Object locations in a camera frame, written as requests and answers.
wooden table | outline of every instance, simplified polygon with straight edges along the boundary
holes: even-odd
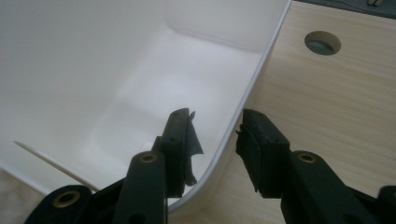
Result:
[[[326,31],[341,50],[310,51],[305,36]],[[396,21],[293,2],[253,109],[266,114],[291,150],[319,154],[350,187],[376,196],[396,185]],[[211,200],[170,223],[284,223],[280,200],[254,192],[232,155]]]

screw hole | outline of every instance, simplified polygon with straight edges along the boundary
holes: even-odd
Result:
[[[144,163],[150,163],[157,160],[157,156],[154,154],[146,154],[140,157],[140,161]]]
[[[78,191],[69,190],[58,195],[58,197],[53,200],[52,205],[57,208],[64,208],[78,201],[79,197],[80,193]]]
[[[304,42],[312,52],[320,55],[334,55],[341,49],[340,39],[325,31],[309,33]]]
[[[299,154],[298,158],[300,159],[300,161],[303,161],[306,163],[314,163],[317,161],[317,158],[315,158],[314,156],[311,156],[309,154],[306,154],[306,153]]]

black plastic part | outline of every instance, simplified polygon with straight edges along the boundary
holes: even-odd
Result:
[[[124,178],[93,194],[80,223],[111,223],[123,183]]]
[[[288,178],[285,178],[280,208],[287,224],[309,223],[308,214],[304,210],[300,198]]]
[[[320,156],[292,152],[288,174],[309,223],[379,223]]]
[[[26,219],[26,224],[77,224],[83,216],[91,190],[81,185],[65,186],[47,195]]]
[[[380,6],[371,6],[367,0],[295,0],[324,7],[364,13],[368,15],[396,19],[396,1],[383,0]]]
[[[167,222],[164,167],[165,157],[159,151],[142,152],[132,158],[112,223]]]
[[[379,191],[376,209],[384,223],[396,222],[396,186],[386,186]]]
[[[373,216],[377,217],[376,213],[376,198],[373,198],[370,195],[367,195],[363,192],[360,192],[356,189],[349,188],[350,191],[355,195],[355,197],[361,202],[368,212],[370,212]]]
[[[280,198],[290,143],[264,114],[245,109],[236,153],[241,156],[255,190],[263,198]]]
[[[192,174],[191,156],[203,154],[188,108],[173,112],[166,123],[163,136],[159,139],[159,150],[166,158],[167,197],[180,198],[185,185],[192,186],[196,179]]]

white plastic tub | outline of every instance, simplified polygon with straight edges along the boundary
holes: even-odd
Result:
[[[193,198],[207,195],[221,173],[290,5],[0,1],[1,167],[44,193],[76,183],[19,141],[101,189],[125,176],[134,154],[150,150],[172,111],[189,107],[205,155],[192,159],[198,184],[170,202],[180,213],[198,209]]]

